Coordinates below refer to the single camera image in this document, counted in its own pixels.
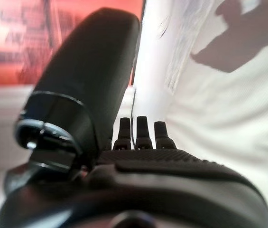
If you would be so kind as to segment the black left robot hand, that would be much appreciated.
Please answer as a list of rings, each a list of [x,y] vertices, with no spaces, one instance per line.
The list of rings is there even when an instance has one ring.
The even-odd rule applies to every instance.
[[[140,22],[101,8],[52,57],[14,126],[28,161],[7,171],[0,228],[268,228],[268,206],[239,173],[177,149],[164,122],[113,124]]]

